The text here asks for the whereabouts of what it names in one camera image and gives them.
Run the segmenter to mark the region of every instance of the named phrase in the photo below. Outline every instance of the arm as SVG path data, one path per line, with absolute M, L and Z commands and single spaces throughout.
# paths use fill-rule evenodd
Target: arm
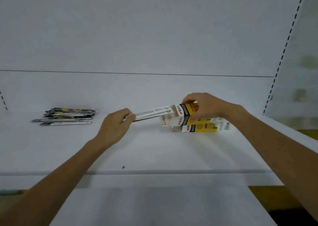
M 121 122 L 125 115 L 130 116 Z M 49 225 L 93 162 L 120 141 L 135 117 L 129 109 L 109 114 L 94 139 L 0 215 L 0 225 Z
M 223 117 L 252 144 L 304 208 L 318 220 L 318 154 L 249 114 L 242 106 L 207 93 L 193 93 L 182 103 L 199 104 L 193 119 Z

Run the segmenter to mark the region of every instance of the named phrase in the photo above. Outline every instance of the left hand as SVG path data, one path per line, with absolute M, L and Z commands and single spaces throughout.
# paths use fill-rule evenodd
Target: left hand
M 133 114 L 129 109 L 122 109 L 107 115 L 101 124 L 98 134 L 92 140 L 94 144 L 107 150 L 113 144 L 116 144 L 128 131 L 130 124 L 136 119 L 136 114 Z

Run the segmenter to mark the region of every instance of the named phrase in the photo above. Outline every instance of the hand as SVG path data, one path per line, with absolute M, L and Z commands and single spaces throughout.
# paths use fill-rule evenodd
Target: hand
M 182 103 L 193 103 L 194 101 L 198 102 L 199 109 L 191 115 L 193 120 L 215 117 L 227 119 L 232 111 L 241 107 L 240 105 L 229 103 L 208 93 L 189 94 L 183 99 Z
M 129 109 L 122 109 L 107 115 L 101 124 L 98 134 L 91 142 L 98 144 L 102 149 L 107 150 L 113 144 L 116 144 L 128 131 L 130 124 L 136 119 L 136 114 L 133 114 Z

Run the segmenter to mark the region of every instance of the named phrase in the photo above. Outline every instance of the forearm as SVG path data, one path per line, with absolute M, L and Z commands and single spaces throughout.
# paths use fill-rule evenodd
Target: forearm
M 88 142 L 64 164 L 33 186 L 0 216 L 1 225 L 49 225 L 80 179 L 103 153 Z
M 242 107 L 236 107 L 227 119 L 318 220 L 318 154 L 271 128 Z

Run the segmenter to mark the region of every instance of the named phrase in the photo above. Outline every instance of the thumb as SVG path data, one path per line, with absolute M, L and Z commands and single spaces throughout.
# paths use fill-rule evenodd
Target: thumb
M 203 117 L 204 117 L 204 115 L 203 115 L 203 113 L 200 111 L 200 109 L 198 109 L 197 112 L 195 112 L 193 115 L 191 115 L 191 119 L 192 119 L 192 120 L 198 120 L 198 119 L 201 119 L 201 118 L 203 118 Z
M 122 125 L 128 129 L 130 127 L 130 124 L 133 123 L 135 119 L 136 119 L 136 114 L 130 114 L 126 116 L 126 119 L 124 122 L 122 122 Z

